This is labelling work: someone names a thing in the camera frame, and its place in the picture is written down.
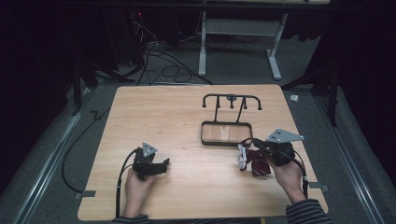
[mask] gray carpet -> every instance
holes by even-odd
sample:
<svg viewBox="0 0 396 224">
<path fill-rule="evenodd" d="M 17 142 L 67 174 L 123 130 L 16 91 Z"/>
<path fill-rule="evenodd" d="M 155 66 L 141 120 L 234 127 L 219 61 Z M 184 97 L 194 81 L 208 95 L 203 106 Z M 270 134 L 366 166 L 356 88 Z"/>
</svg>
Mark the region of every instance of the gray carpet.
<svg viewBox="0 0 396 224">
<path fill-rule="evenodd" d="M 224 42 L 209 41 L 210 48 L 207 51 L 205 78 L 214 84 L 275 83 L 284 85 L 304 73 L 318 43 L 317 40 L 305 42 L 299 42 L 297 39 L 282 40 L 276 53 L 282 79 L 274 81 L 271 77 L 269 63 L 263 54 L 265 49 L 270 48 L 272 39 L 250 40 L 254 40 L 253 37 L 233 36 L 233 41 L 222 48 Z M 194 42 L 182 44 L 177 49 L 161 44 L 158 49 L 173 55 L 186 64 L 190 70 L 194 72 L 198 70 L 199 47 Z M 152 53 L 165 57 L 158 52 L 152 51 Z M 162 69 L 168 65 L 171 65 L 171 63 L 164 59 L 149 57 L 147 70 L 161 73 Z M 124 65 L 120 66 L 121 72 L 126 72 L 128 69 Z M 171 75 L 175 69 L 167 68 L 164 72 L 166 75 Z M 147 85 L 157 76 L 156 72 L 153 71 L 142 76 L 144 85 Z M 100 78 L 99 80 L 98 88 L 91 90 L 91 100 L 81 111 L 81 117 L 76 127 L 73 128 L 65 146 L 65 148 L 73 146 L 66 160 L 65 172 L 67 180 L 77 189 L 85 188 L 106 125 L 106 116 L 96 121 L 81 138 L 78 139 L 78 137 L 92 124 L 94 114 L 91 111 L 98 111 L 101 114 L 109 109 L 117 87 L 125 85 L 106 78 Z M 175 78 L 160 76 L 157 81 L 163 84 L 164 82 L 175 82 Z M 205 84 L 198 77 L 192 77 L 189 82 Z M 305 136 L 304 145 L 318 181 L 330 189 L 324 192 L 329 205 L 329 216 L 334 223 L 371 223 L 342 163 L 342 157 L 332 137 L 332 128 L 329 128 L 326 117 L 320 112 L 318 101 L 326 101 L 326 98 L 312 97 L 309 88 L 310 86 L 299 86 L 297 89 L 284 91 L 284 94 L 297 128 L 300 134 Z M 292 94 L 299 95 L 298 103 L 290 100 Z M 374 197 L 384 223 L 392 223 L 396 220 L 395 188 L 361 134 L 359 125 L 348 109 L 342 90 L 340 90 L 338 102 L 336 111 L 338 127 L 335 130 L 343 137 L 348 152 L 354 158 L 367 188 Z M 0 223 L 11 223 L 18 215 L 47 157 L 51 155 L 56 143 L 62 138 L 72 118 L 73 109 L 74 106 L 70 102 L 56 120 L 51 123 L 46 132 L 42 134 L 28 159 L 14 176 L 0 200 Z M 75 199 L 75 196 L 76 193 L 63 182 L 61 165 L 58 164 L 43 197 L 30 218 L 30 223 L 81 222 L 77 217 L 80 199 Z M 287 222 L 284 217 L 269 217 L 266 219 L 266 223 Z"/>
</svg>

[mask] striped sleeve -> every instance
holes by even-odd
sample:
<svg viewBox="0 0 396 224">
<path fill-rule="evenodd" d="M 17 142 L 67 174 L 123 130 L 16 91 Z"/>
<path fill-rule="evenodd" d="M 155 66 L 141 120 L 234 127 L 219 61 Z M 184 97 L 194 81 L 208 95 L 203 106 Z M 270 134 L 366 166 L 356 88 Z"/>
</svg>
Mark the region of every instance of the striped sleeve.
<svg viewBox="0 0 396 224">
<path fill-rule="evenodd" d="M 332 220 L 323 212 L 319 201 L 307 199 L 286 209 L 289 224 L 330 224 Z"/>
<path fill-rule="evenodd" d="M 114 218 L 110 224 L 149 224 L 149 217 L 147 215 L 139 215 L 137 217 L 116 217 Z"/>
</svg>

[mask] black wall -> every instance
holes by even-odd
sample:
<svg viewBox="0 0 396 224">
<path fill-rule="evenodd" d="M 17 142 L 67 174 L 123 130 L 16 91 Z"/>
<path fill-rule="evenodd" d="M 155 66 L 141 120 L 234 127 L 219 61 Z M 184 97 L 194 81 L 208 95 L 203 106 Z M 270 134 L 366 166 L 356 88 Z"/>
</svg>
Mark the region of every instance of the black wall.
<svg viewBox="0 0 396 224">
<path fill-rule="evenodd" d="M 340 1 L 354 9 L 332 15 L 306 73 L 336 64 L 351 111 L 396 186 L 396 10 L 390 1 L 362 3 Z"/>
<path fill-rule="evenodd" d="M 58 15 L 23 1 L 1 6 L 1 192 L 67 103 L 73 53 Z"/>
</svg>

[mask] dark background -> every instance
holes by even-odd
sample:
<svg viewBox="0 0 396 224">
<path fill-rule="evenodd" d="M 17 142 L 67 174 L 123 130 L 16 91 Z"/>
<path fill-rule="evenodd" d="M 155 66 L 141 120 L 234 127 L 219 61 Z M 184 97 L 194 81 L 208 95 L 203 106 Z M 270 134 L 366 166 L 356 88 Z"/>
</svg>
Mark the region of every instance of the dark background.
<svg viewBox="0 0 396 224">
<path fill-rule="evenodd" d="M 395 183 L 390 155 L 396 136 L 396 14 L 385 0 L 374 4 L 332 1 L 331 6 L 364 10 L 290 13 L 283 38 L 298 35 L 304 41 L 322 36 L 306 73 L 335 62 L 350 108 Z M 72 85 L 76 59 L 87 57 L 117 69 L 117 63 L 132 60 L 135 45 L 122 9 L 66 10 L 53 1 L 4 2 L 0 7 L 3 192 L 40 134 L 67 103 L 65 92 Z M 150 30 L 175 46 L 178 31 L 190 35 L 195 28 L 191 24 L 199 18 L 194 11 L 141 12 Z M 272 15 L 212 12 L 212 16 L 263 19 Z"/>
</svg>

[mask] wooden table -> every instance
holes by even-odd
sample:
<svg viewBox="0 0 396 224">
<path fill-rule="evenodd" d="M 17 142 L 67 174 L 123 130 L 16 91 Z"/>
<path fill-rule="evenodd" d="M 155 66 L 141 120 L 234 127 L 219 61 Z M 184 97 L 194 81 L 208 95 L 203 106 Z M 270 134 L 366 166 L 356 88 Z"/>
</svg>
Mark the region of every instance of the wooden table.
<svg viewBox="0 0 396 224">
<path fill-rule="evenodd" d="M 213 120 L 215 113 L 216 98 L 207 98 L 207 107 L 202 107 L 203 97 L 208 93 L 259 97 L 262 110 L 257 109 L 257 102 L 247 100 L 248 109 L 240 119 L 252 125 L 254 137 L 265 139 L 276 128 L 298 133 L 277 85 L 121 87 L 86 187 L 94 190 L 95 196 L 82 199 L 78 217 L 81 220 L 114 218 L 120 168 L 126 156 L 141 147 L 142 142 L 159 149 L 154 162 L 170 158 L 167 173 L 157 178 L 143 208 L 149 218 L 284 216 L 290 201 L 274 175 L 254 178 L 249 167 L 239 171 L 237 147 L 201 144 L 201 124 Z M 231 109 L 229 102 L 221 99 L 218 121 L 235 121 L 238 102 Z M 293 146 L 303 157 L 309 181 L 316 182 L 303 143 L 293 142 Z M 308 194 L 328 210 L 320 189 L 308 189 Z M 124 198 L 122 189 L 121 211 Z"/>
</svg>

